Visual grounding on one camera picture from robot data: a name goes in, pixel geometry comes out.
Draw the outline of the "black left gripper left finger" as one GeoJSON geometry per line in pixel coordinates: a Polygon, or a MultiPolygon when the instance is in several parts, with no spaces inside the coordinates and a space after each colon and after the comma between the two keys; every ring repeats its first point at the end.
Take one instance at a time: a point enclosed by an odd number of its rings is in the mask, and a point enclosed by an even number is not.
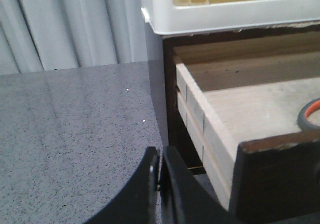
{"type": "Polygon", "coordinates": [[[156,223],[159,160],[156,147],[147,147],[139,166],[126,185],[86,223],[156,223]]]}

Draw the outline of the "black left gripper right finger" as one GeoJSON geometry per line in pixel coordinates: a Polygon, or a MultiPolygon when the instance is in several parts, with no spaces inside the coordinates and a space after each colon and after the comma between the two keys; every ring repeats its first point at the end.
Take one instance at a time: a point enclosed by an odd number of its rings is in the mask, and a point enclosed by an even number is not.
{"type": "Polygon", "coordinates": [[[196,181],[174,146],[163,149],[160,195],[163,224],[234,223],[196,181]]]}

